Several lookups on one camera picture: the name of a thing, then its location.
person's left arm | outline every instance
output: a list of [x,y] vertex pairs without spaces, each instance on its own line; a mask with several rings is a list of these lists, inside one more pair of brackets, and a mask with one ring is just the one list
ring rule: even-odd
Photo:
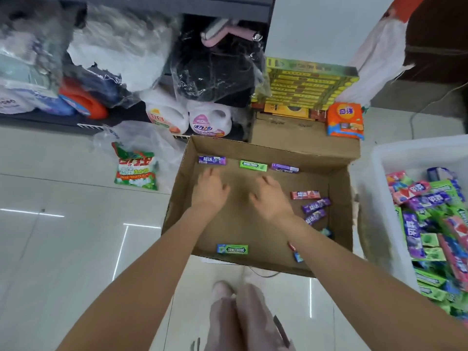
[[57,351],[147,351],[198,237],[224,206],[228,194],[219,170],[205,170],[193,189],[192,206],[109,284]]

pants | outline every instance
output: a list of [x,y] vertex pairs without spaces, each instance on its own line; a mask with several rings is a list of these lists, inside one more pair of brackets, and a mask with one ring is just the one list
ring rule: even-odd
[[211,306],[205,351],[295,351],[260,289],[243,285],[236,297]]

person's right arm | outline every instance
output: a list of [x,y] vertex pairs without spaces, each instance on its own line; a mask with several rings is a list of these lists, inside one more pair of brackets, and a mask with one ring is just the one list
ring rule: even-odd
[[418,292],[294,215],[277,181],[258,177],[250,200],[281,230],[370,349],[468,350],[468,330]]

orange package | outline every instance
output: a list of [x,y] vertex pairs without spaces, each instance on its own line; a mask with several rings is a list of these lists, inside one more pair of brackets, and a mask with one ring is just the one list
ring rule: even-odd
[[364,121],[361,105],[337,102],[327,111],[327,133],[336,137],[364,140]]

cable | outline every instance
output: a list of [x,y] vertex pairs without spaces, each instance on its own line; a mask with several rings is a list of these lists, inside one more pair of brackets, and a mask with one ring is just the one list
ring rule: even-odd
[[256,272],[254,271],[254,269],[251,268],[250,266],[247,266],[247,267],[249,267],[249,268],[252,270],[252,272],[253,272],[254,274],[256,274],[257,276],[263,277],[263,278],[272,278],[272,277],[275,277],[275,276],[277,276],[277,275],[279,275],[279,274],[281,273],[281,272],[276,272],[276,273],[274,273],[274,274],[271,275],[271,276],[262,276],[262,275],[256,273]]
[[410,120],[409,120],[409,124],[410,124],[409,126],[411,127],[411,139],[414,139],[414,125],[413,125],[413,119],[414,119],[414,117],[416,117],[416,115],[417,115],[418,113],[421,113],[421,112],[424,111],[426,108],[428,108],[430,105],[433,105],[433,104],[435,104],[435,103],[437,103],[437,102],[440,102],[441,100],[445,99],[449,93],[451,93],[451,92],[453,92],[453,91],[455,91],[455,90],[458,90],[459,88],[462,88],[462,87],[464,87],[464,86],[466,86],[466,85],[468,85],[468,81],[465,82],[463,85],[460,85],[460,86],[457,87],[457,88],[451,89],[451,90],[448,91],[445,95],[443,95],[440,99],[438,99],[438,100],[436,100],[436,101],[430,102],[430,103],[427,104],[422,110],[420,110],[420,111],[418,111],[418,112],[414,112],[414,113],[411,115],[411,117],[409,118],[409,119],[410,119]]

